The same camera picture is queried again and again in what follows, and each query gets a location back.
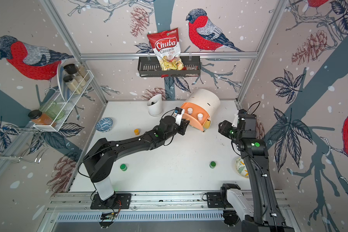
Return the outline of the yellow drawer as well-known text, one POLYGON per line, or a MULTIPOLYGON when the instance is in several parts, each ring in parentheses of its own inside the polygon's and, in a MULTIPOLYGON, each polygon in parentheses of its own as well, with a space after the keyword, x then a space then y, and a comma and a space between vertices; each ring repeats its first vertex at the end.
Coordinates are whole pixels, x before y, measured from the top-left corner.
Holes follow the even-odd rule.
POLYGON ((210 121, 210 120, 207 120, 207 121, 205 122, 205 124, 203 125, 203 128, 207 130, 207 129, 210 127, 210 125, 211 125, 211 121, 210 121))

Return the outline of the pink top drawer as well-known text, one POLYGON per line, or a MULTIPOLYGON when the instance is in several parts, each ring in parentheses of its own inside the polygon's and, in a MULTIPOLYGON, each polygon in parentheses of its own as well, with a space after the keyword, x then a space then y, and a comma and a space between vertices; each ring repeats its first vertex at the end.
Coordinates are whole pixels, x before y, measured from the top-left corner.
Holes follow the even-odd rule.
POLYGON ((211 120, 210 115, 200 106, 192 103, 192 102, 184 102, 181 105, 181 108, 185 110, 185 113, 183 115, 183 119, 187 119, 190 121, 190 126, 204 132, 206 129, 203 128, 203 125, 205 124, 205 122, 207 120, 211 120), (187 114, 187 109, 188 108, 192 108, 193 109, 193 113, 191 115, 187 114), (202 113, 204 115, 203 120, 199 121, 197 119, 197 115, 199 113, 202 113))

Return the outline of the round white drawer cabinet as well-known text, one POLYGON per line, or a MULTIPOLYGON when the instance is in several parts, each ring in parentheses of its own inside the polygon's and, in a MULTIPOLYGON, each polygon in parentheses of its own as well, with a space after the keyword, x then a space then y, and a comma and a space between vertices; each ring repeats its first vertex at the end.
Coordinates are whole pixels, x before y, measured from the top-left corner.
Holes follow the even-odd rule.
POLYGON ((184 102, 192 102, 202 107, 210 115, 211 120, 220 106, 220 99, 218 96, 205 89, 196 90, 184 102))

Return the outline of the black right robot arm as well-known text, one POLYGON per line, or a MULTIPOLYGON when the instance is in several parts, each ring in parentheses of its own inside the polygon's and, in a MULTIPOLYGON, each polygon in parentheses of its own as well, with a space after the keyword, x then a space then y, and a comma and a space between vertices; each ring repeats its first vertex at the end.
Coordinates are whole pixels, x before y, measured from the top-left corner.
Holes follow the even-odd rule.
POLYGON ((243 130, 241 125, 233 127, 223 121, 218 132, 238 146, 241 158, 248 171, 253 203, 250 204, 237 184, 223 184, 220 188, 221 200, 236 211, 244 232, 293 232, 286 224, 276 200, 270 178, 269 158, 266 144, 256 139, 253 131, 243 130))

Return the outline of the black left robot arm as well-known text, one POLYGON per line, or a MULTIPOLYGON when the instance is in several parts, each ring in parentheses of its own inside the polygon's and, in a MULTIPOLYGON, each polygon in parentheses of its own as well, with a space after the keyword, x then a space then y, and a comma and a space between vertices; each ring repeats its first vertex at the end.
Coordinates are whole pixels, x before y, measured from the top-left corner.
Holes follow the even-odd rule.
POLYGON ((184 135, 190 121, 176 123, 173 116, 162 118, 159 125, 143 135, 119 141, 99 139, 83 158, 83 164, 101 201, 114 200, 115 190, 109 177, 113 164, 120 158, 141 151, 157 149, 176 134, 184 135))

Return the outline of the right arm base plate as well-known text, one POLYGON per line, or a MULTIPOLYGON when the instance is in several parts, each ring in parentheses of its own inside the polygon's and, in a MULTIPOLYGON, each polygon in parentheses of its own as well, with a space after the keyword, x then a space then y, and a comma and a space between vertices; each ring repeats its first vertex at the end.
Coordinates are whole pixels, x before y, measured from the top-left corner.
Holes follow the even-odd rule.
POLYGON ((229 208, 230 205, 226 204, 219 192, 207 192, 205 194, 208 208, 229 208))

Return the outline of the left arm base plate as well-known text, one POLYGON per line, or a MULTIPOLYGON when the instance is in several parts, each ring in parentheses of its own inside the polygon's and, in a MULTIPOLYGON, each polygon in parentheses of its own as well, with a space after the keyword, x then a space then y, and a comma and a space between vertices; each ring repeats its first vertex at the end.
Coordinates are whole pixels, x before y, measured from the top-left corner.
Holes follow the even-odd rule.
POLYGON ((115 193, 110 198, 106 200, 101 200, 99 194, 95 194, 92 198, 92 203, 90 208, 92 210, 102 210, 102 209, 129 209, 131 203, 130 193, 115 193))

